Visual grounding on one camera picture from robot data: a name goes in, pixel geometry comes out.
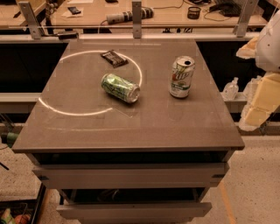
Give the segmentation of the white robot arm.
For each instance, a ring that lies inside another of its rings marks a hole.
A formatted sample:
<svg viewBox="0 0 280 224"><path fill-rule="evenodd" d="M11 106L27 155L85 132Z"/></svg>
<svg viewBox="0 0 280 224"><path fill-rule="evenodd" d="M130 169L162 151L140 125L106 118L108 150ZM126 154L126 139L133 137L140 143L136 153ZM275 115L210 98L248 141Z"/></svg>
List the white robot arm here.
<svg viewBox="0 0 280 224"><path fill-rule="evenodd" d="M253 131L280 106L280 10L261 30L259 36L241 47L236 56L255 59L256 66L265 72L253 84L239 121L241 130Z"/></svg>

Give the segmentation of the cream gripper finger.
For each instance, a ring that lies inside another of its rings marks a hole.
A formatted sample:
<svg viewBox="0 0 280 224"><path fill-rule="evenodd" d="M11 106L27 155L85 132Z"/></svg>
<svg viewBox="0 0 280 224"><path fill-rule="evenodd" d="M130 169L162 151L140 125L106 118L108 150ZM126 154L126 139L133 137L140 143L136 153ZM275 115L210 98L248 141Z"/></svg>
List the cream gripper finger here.
<svg viewBox="0 0 280 224"><path fill-rule="evenodd" d="M238 126L241 130L253 131L280 106L280 74L267 72L248 96Z"/></svg>
<svg viewBox="0 0 280 224"><path fill-rule="evenodd" d="M247 44L242 46L237 52L236 56L245 60L254 59L256 57L256 43L258 37L252 38Z"/></svg>

